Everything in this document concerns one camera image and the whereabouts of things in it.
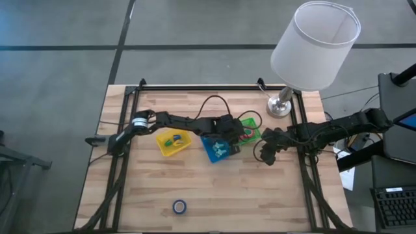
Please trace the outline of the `white shade silver table lamp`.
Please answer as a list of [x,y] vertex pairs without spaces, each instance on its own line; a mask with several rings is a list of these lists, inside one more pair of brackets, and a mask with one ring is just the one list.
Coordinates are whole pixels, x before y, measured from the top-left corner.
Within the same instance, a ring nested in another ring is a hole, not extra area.
[[285,88],[269,97],[269,115],[288,115],[295,90],[314,92],[329,87],[360,32],[351,7],[328,1],[300,5],[271,54],[272,71]]

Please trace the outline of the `black tablet with blue screen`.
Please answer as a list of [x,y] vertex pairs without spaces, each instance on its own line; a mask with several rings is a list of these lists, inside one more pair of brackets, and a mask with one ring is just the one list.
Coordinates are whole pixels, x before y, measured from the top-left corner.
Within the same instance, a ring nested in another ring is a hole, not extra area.
[[396,117],[393,123],[411,131],[416,131],[416,108]]

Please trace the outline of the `yellow plastic basket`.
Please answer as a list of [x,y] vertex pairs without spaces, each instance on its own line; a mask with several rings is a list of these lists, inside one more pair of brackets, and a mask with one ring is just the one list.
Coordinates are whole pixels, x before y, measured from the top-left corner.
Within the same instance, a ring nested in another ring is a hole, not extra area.
[[[174,146],[174,135],[181,135],[180,140],[184,142],[182,146]],[[173,144],[171,146],[166,146],[165,142],[167,140],[171,140]],[[161,134],[156,136],[156,141],[162,155],[165,157],[170,157],[186,149],[188,146],[192,144],[192,139],[189,135],[189,132],[179,129],[170,129],[165,132],[162,132]]]

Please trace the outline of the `blue tape roll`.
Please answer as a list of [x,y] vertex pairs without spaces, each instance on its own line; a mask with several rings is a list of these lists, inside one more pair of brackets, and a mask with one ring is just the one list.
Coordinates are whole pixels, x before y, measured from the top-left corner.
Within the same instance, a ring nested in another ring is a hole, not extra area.
[[177,215],[183,215],[187,211],[187,203],[185,202],[185,200],[176,200],[172,204],[172,210]]

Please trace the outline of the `black tripod stand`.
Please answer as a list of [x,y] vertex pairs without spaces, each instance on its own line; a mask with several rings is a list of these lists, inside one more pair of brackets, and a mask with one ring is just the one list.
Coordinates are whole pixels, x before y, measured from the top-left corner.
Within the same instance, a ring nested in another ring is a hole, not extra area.
[[6,147],[4,135],[4,131],[0,130],[0,183],[2,174],[6,172],[9,193],[4,206],[0,208],[1,231],[9,229],[12,224],[31,167],[39,166],[43,170],[49,170],[52,165],[51,161],[45,161]]

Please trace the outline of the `white paper sheet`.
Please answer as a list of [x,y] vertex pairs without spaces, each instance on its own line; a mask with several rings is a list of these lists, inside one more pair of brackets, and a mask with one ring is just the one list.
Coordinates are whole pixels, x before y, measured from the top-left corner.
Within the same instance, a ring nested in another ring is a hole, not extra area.
[[[338,159],[342,159],[343,157],[346,157],[348,155],[350,155],[350,153],[346,151],[338,151]],[[351,169],[348,169],[339,173],[341,176],[341,182],[342,182],[344,189],[353,191],[355,170],[356,168],[353,167]]]

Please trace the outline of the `black stand pole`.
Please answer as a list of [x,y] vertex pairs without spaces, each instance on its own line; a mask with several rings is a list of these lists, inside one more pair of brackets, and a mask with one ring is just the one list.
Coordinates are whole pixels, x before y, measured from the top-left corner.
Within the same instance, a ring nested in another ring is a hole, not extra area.
[[414,77],[416,77],[416,63],[399,74],[393,73],[391,81],[396,86],[404,87]]

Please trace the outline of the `blue plastic basket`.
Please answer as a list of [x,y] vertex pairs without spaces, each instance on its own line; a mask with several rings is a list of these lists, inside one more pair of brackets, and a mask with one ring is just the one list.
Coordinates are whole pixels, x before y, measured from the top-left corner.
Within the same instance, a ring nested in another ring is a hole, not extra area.
[[[206,153],[208,155],[209,160],[212,163],[217,163],[219,161],[223,161],[227,158],[229,158],[232,155],[236,155],[238,153],[240,153],[241,149],[238,145],[231,145],[229,142],[219,139],[219,138],[207,138],[207,137],[200,137],[201,138],[201,142],[202,145],[204,147],[204,149],[206,150]],[[220,144],[222,144],[223,146],[220,148],[221,150],[227,150],[227,154],[223,155],[222,157],[218,158],[215,155],[215,151],[213,149],[213,145],[215,142],[218,142]]]

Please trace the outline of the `green plastic basket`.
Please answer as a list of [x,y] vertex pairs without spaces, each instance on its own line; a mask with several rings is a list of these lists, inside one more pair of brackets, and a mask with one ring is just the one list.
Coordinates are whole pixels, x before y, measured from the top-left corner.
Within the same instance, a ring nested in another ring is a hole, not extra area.
[[[259,127],[257,126],[257,124],[256,124],[256,122],[253,118],[247,118],[247,119],[241,120],[241,123],[242,123],[244,128],[253,129],[253,130],[256,129],[257,132],[258,132],[258,138],[257,139],[259,139],[261,137],[261,134],[259,132]],[[247,143],[255,142],[257,139],[255,139],[253,141],[249,141],[249,142],[243,142],[240,139],[239,140],[239,145],[244,145],[244,144],[247,144]]]

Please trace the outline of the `black metal table frame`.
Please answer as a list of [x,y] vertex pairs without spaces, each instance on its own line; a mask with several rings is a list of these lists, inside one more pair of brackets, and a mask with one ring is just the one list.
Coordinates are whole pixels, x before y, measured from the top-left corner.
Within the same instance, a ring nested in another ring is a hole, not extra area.
[[[266,112],[270,95],[253,84],[163,86],[111,85],[107,89],[98,133],[112,135],[136,111],[152,109],[178,116],[221,116],[228,112],[254,117],[263,127],[286,128],[293,122],[325,120],[318,92],[294,98],[295,113],[275,119]],[[337,163],[330,149],[318,164],[306,166],[295,149],[281,152],[274,165],[252,155],[255,143],[239,154],[211,163],[197,136],[182,152],[165,157],[156,135],[136,137],[130,154],[114,158],[106,147],[93,149],[81,202],[74,223],[76,233],[116,232],[275,232],[311,231],[325,227],[324,211],[304,187],[309,174],[326,201],[347,225],[352,223]],[[172,204],[185,200],[187,211],[176,215]]]

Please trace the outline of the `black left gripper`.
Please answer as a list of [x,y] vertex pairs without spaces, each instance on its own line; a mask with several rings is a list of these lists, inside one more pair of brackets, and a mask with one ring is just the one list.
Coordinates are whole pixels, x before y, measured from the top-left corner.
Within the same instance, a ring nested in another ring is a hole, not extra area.
[[227,142],[229,154],[237,154],[241,150],[238,143],[243,135],[244,127],[241,121],[226,114],[213,119],[213,132],[208,134],[208,138]]

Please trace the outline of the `grey laptop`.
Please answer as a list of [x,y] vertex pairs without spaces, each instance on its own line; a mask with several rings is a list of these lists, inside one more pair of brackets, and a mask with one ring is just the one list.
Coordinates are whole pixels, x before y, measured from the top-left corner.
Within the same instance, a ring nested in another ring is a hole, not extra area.
[[[380,107],[392,122],[416,111],[416,78],[404,87],[393,84],[389,74],[378,75]],[[416,164],[416,131],[394,124],[383,134],[385,154],[393,159]]]

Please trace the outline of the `black beam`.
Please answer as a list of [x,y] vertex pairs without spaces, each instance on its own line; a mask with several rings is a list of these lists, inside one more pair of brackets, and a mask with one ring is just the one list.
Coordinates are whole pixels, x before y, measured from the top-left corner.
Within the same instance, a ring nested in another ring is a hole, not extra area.
[[350,155],[344,156],[337,160],[337,166],[340,172],[349,170],[355,166],[369,162],[374,155],[385,156],[383,140],[360,149]]

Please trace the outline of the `black keyboard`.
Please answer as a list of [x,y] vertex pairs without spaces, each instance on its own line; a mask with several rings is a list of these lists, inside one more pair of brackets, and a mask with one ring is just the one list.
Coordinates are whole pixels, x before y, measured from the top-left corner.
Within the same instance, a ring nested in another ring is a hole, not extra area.
[[383,228],[416,227],[416,186],[372,188],[370,193]]

